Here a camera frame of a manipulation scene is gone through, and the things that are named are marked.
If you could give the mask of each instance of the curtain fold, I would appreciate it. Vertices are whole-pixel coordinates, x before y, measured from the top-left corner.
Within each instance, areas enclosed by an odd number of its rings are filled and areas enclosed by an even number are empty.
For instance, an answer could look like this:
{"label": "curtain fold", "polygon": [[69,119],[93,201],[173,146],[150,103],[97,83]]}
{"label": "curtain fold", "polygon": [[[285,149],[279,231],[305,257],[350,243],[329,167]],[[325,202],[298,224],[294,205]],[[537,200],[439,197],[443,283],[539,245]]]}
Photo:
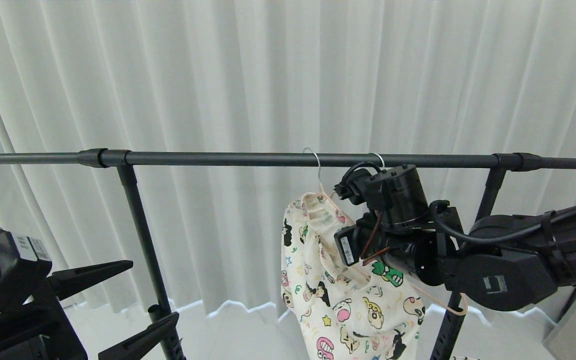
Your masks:
{"label": "curtain fold", "polygon": [[[0,1],[0,127],[0,152],[18,153],[576,157],[576,2]],[[176,307],[283,313],[281,219],[316,169],[135,169]],[[322,170],[329,191],[344,171]],[[420,176],[470,228],[487,171]],[[506,176],[494,212],[573,204],[576,170],[537,170]],[[0,166],[0,226],[48,238],[57,268],[133,260],[84,292],[92,308],[155,301],[113,169]],[[556,318],[567,294],[539,306]]]}

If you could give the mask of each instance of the garment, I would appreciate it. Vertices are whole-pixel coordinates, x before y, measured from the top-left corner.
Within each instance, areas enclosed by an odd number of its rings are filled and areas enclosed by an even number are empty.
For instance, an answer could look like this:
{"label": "garment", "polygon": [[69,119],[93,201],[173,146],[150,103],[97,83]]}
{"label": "garment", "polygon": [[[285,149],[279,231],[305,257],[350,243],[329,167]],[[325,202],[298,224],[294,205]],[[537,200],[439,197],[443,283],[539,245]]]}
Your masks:
{"label": "garment", "polygon": [[397,269],[377,260],[346,267],[334,234],[352,225],[307,193],[283,218],[281,291],[311,360],[414,360],[426,309]]}

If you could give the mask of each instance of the white floor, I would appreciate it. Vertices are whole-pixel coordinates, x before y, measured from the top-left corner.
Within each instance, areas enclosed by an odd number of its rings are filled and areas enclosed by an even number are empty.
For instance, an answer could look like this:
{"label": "white floor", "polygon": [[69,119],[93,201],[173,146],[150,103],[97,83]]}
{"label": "white floor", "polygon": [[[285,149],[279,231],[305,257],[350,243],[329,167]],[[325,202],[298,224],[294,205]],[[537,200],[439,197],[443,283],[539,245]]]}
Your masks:
{"label": "white floor", "polygon": [[[90,310],[69,307],[66,313],[90,359],[97,353],[140,332],[150,324],[138,306],[113,314],[110,307]],[[177,331],[188,360],[308,360],[297,319],[288,314],[277,321],[269,306],[253,312],[239,305],[227,305],[217,315],[206,317],[198,305],[180,313]],[[443,317],[443,309],[432,305],[419,336],[417,358],[427,360]],[[503,313],[492,323],[483,320],[476,309],[466,316],[453,355],[480,360],[553,360],[542,340],[553,324],[539,310],[526,314]],[[145,359],[162,360],[157,346]]]}

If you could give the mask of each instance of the hanger hook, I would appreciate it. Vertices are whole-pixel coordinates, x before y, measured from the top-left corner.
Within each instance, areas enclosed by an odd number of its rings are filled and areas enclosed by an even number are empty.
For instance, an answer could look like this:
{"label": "hanger hook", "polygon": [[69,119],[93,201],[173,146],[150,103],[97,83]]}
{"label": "hanger hook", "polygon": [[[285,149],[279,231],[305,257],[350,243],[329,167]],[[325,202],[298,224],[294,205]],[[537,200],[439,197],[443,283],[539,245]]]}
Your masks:
{"label": "hanger hook", "polygon": [[369,154],[377,155],[377,157],[379,158],[379,160],[381,160],[381,167],[386,167],[386,162],[384,161],[384,158],[383,158],[381,155],[379,155],[379,153],[369,152]]}
{"label": "hanger hook", "polygon": [[315,156],[315,159],[317,159],[317,165],[318,165],[317,178],[319,179],[319,183],[321,183],[322,182],[322,162],[320,161],[320,157],[310,147],[304,147],[302,153],[306,153],[306,150],[310,150],[310,152]]}

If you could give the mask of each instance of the black vertical pole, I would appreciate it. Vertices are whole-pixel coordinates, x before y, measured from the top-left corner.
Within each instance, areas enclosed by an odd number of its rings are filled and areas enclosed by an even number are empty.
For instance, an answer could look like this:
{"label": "black vertical pole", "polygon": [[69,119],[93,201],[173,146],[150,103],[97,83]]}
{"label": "black vertical pole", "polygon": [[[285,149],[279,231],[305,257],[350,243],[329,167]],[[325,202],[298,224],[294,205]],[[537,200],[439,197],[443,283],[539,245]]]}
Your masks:
{"label": "black vertical pole", "polygon": [[[486,180],[486,188],[479,203],[476,220],[492,214],[492,208],[497,200],[499,189],[501,189],[501,185],[504,182],[506,171],[507,169],[502,167],[490,169]],[[448,307],[457,312],[461,312],[462,308],[459,307],[461,302],[462,295],[459,294],[459,292],[453,291],[450,294]],[[430,360],[450,360],[455,344],[457,344],[457,337],[462,330],[464,319],[466,319],[466,315],[455,315],[450,311],[445,312],[439,333],[437,334],[437,340],[434,343],[434,349],[432,349],[432,354],[430,355]]]}
{"label": "black vertical pole", "polygon": [[[151,231],[146,221],[144,205],[142,205],[139,188],[137,187],[135,169],[133,169],[131,165],[119,165],[117,166],[117,172],[119,173],[121,185],[123,185],[126,193],[126,198],[128,199],[128,207],[130,208],[132,220],[137,229],[139,244],[146,259],[146,267],[148,268],[150,280],[152,281],[157,296],[157,304],[148,308],[150,319],[154,323],[172,313],[166,293],[166,286],[164,285],[164,279],[162,277],[162,269],[160,269],[160,264],[157,261],[153,238],[151,237]],[[173,328],[160,344],[167,360],[185,359],[176,328]]]}

